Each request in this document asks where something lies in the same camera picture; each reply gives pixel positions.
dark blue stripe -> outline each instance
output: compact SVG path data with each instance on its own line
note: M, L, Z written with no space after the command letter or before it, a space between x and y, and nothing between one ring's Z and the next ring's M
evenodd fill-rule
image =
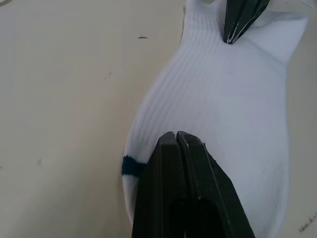
M146 164L137 162L131 156L127 155L123 157L123 163L121 167L122 175L133 175L135 177L140 177L145 169Z

beige table surface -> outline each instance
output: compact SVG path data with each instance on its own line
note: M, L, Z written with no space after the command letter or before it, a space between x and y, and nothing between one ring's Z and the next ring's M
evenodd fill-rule
M0 7L0 238L131 236L122 151L142 98L178 47L183 7L183 0ZM315 238L317 220L299 229L317 212L317 4L270 7L310 18L288 70L291 190L281 237Z

clip jaw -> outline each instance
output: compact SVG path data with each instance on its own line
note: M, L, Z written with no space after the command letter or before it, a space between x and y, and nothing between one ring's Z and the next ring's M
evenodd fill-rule
M132 238L255 238L234 186L204 143L163 135L142 174Z
M233 44L266 9L269 0L227 0L223 41Z

white sock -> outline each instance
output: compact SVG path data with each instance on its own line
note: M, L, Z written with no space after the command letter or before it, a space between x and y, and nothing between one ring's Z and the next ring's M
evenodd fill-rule
M199 137L230 177L257 238L274 238L284 221L289 161L285 72L306 18L265 11L233 45L222 41L224 0L187 0L173 58L143 100L122 165L133 220L140 166L159 137L179 130Z

ribbed sock fabric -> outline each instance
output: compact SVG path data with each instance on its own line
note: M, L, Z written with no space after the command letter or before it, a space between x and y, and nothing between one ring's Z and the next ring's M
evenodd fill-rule
M122 166L131 222L140 170L160 136L186 131L231 178L257 238L274 238L284 221L289 162L285 72L307 23L265 11L233 45L222 41L225 0L187 0L173 58L143 100Z

